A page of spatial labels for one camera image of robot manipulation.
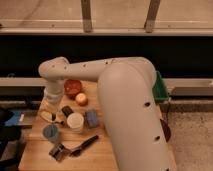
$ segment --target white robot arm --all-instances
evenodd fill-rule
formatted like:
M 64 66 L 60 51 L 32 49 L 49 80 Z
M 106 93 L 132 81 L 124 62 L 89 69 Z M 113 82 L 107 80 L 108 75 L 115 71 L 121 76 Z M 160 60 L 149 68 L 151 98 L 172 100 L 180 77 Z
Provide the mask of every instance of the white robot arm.
M 39 66 L 44 98 L 60 102 L 65 79 L 98 82 L 98 98 L 120 171 L 172 171 L 152 87 L 154 66 L 142 57 L 69 64 L 64 57 Z

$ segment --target wooden tabletop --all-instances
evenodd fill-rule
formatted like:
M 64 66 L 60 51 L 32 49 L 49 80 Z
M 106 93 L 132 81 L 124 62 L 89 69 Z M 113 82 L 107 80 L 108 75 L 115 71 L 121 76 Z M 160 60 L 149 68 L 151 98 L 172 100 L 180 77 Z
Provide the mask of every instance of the wooden tabletop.
M 81 107 L 77 105 L 75 101 L 64 96 L 59 108 L 69 105 L 75 112 L 82 114 L 87 109 L 94 108 L 97 111 L 100 126 L 93 129 L 89 129 L 85 126 L 83 133 L 75 134 L 72 133 L 68 126 L 58 125 L 60 141 L 67 148 L 72 148 L 80 145 L 82 141 L 96 134 L 99 135 L 99 140 L 85 150 L 81 156 L 67 157 L 58 163 L 49 155 L 49 151 L 54 145 L 47 141 L 42 135 L 43 128 L 49 123 L 39 116 L 39 111 L 19 165 L 20 171 L 118 171 L 97 100 L 97 84 L 84 81 L 82 81 L 82 84 L 83 91 L 89 99 L 88 105 Z

